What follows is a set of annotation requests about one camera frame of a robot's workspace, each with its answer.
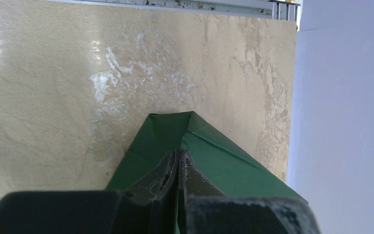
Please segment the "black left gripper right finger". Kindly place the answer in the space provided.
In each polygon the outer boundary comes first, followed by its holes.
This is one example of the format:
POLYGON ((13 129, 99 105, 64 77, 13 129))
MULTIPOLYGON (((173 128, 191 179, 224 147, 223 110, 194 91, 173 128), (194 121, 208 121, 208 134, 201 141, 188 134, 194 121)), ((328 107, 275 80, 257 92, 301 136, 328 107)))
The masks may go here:
POLYGON ((227 196, 195 166, 179 158, 177 227, 181 234, 319 234, 309 206, 299 198, 227 196))

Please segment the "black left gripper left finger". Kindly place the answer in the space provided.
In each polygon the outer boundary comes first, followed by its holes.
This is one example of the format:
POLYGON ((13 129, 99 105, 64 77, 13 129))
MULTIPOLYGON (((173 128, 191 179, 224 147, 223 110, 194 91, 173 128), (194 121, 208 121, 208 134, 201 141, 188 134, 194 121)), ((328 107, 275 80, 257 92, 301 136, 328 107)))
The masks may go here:
POLYGON ((171 234, 178 156, 127 189, 23 191, 0 200, 0 234, 171 234))

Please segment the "green paper bag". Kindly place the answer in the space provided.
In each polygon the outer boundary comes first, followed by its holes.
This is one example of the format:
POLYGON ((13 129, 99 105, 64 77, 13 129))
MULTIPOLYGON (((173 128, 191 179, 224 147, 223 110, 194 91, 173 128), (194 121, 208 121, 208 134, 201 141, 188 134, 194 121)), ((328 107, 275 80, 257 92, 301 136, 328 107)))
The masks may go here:
MULTIPOLYGON (((196 168, 227 196, 290 197, 307 201, 195 112, 150 114, 116 168, 107 190, 125 190, 169 152, 187 150, 196 168)), ((177 227, 178 178, 174 232, 177 227)))

